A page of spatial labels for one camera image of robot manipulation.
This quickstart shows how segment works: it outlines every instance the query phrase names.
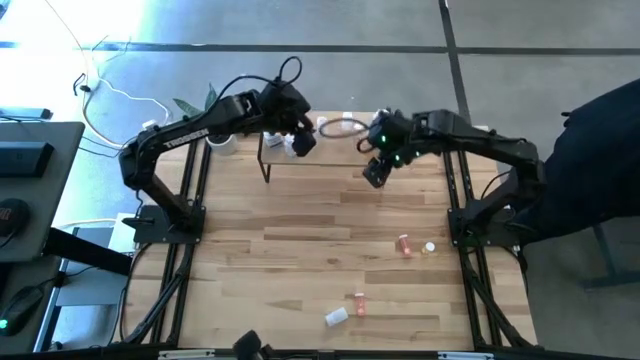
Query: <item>gray floor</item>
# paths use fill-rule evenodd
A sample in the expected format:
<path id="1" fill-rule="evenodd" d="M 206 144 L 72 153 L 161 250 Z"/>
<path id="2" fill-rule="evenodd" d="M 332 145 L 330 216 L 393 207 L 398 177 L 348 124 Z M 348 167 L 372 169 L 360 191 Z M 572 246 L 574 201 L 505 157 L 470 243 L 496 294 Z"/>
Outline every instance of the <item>gray floor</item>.
<path id="1" fill-rule="evenodd" d="M 437 0 L 192 0 L 53 1 L 82 42 L 184 44 L 445 46 Z M 60 120 L 78 119 L 71 83 L 84 71 L 69 51 L 73 41 L 43 4 L 14 1 L 0 21 L 3 103 L 47 106 Z M 640 48 L 640 1 L 449 0 L 458 46 L 492 48 Z M 92 9 L 100 8 L 99 15 Z M 101 73 L 134 96 L 155 97 L 179 115 L 172 98 L 204 100 L 207 82 L 220 88 L 240 73 L 274 76 L 287 53 L 136 52 L 108 63 Z M 296 53 L 304 61 L 297 83 L 314 109 L 406 112 L 457 108 L 446 54 Z M 561 111 L 640 77 L 640 56 L 461 55 L 462 80 L 472 121 L 535 142 L 543 158 L 562 131 Z M 235 91 L 259 86 L 242 83 Z M 89 118 L 110 138 L 125 141 L 143 122 L 162 119 L 150 103 L 96 90 Z M 86 136 L 94 138 L 89 132 Z M 101 151 L 91 144 L 83 146 Z M 115 160 L 80 153 L 56 221 L 115 217 L 136 201 L 120 180 Z M 640 222 L 605 224 L 620 260 L 638 263 Z M 541 345 L 562 351 L 640 357 L 640 284 L 586 292 L 581 280 L 602 276 L 604 262 L 590 231 L 527 249 L 530 303 Z M 63 314 L 57 339 L 90 345 L 86 319 L 106 310 Z"/>

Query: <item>person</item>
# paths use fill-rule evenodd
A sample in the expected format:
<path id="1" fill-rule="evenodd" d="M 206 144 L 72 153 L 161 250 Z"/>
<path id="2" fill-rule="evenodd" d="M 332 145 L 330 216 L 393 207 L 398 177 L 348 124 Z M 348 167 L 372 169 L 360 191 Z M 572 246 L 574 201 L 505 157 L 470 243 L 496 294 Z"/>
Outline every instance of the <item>person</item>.
<path id="1" fill-rule="evenodd" d="M 510 221 L 529 230 L 522 245 L 640 215 L 640 79 L 563 115 L 546 190 Z"/>

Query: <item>wooden table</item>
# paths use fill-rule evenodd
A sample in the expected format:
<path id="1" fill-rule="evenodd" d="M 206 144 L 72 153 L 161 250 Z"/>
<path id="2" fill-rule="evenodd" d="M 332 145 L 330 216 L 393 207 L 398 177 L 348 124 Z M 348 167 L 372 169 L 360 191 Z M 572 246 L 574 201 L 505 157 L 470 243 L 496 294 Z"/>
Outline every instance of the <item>wooden table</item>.
<path id="1" fill-rule="evenodd" d="M 460 262 L 449 245 L 442 159 L 428 155 L 394 170 L 376 190 L 361 175 L 368 157 L 355 151 L 353 140 L 329 141 L 321 139 L 305 158 L 315 166 L 280 166 L 271 184 L 255 166 L 257 136 L 241 139 L 230 157 L 212 158 L 206 228 L 194 257 L 181 347 L 230 348 L 254 329 L 275 349 L 472 349 Z M 186 152 L 166 153 L 157 166 L 176 192 Z M 263 155 L 271 164 L 295 161 Z M 468 160 L 481 191 L 496 175 L 496 164 L 473 155 Z M 462 191 L 459 197 L 464 203 Z M 401 234 L 409 235 L 410 259 L 397 248 Z M 426 241 L 436 245 L 428 256 L 419 251 Z M 158 295 L 166 251 L 154 245 L 140 260 L 127 301 L 127 333 Z M 497 303 L 536 343 L 517 261 L 501 248 L 486 252 Z M 357 292 L 366 296 L 363 318 L 355 315 Z M 324 316 L 343 306 L 349 319 L 327 327 Z M 479 311 L 489 340 L 484 306 Z"/>

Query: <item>green leaf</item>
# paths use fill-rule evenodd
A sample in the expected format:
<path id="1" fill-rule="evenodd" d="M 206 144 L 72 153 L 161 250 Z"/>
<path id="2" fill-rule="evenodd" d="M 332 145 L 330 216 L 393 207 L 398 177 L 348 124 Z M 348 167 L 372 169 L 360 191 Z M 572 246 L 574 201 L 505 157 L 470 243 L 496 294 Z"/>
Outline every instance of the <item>green leaf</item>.
<path id="1" fill-rule="evenodd" d="M 209 83 L 209 94 L 207 95 L 207 100 L 204 102 L 204 108 L 209 109 L 213 102 L 218 98 L 218 94 L 216 94 L 216 89 L 213 88 L 213 85 Z"/>
<path id="2" fill-rule="evenodd" d="M 184 111 L 184 113 L 187 116 L 196 116 L 200 113 L 202 113 L 202 110 L 198 109 L 197 107 L 189 104 L 188 102 L 184 101 L 184 100 L 180 100 L 180 99 L 173 99 L 173 101 L 176 103 L 176 105 L 178 105 L 178 107 Z"/>

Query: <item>computer mouse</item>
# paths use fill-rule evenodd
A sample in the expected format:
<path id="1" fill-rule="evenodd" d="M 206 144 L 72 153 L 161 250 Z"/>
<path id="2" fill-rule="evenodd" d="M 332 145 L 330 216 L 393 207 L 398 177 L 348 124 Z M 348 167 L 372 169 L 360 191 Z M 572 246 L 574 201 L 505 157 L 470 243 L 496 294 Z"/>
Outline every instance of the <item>computer mouse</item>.
<path id="1" fill-rule="evenodd" d="M 13 336 L 19 333 L 29 322 L 43 297 L 44 293 L 38 286 L 20 289 L 0 313 L 0 335 Z"/>

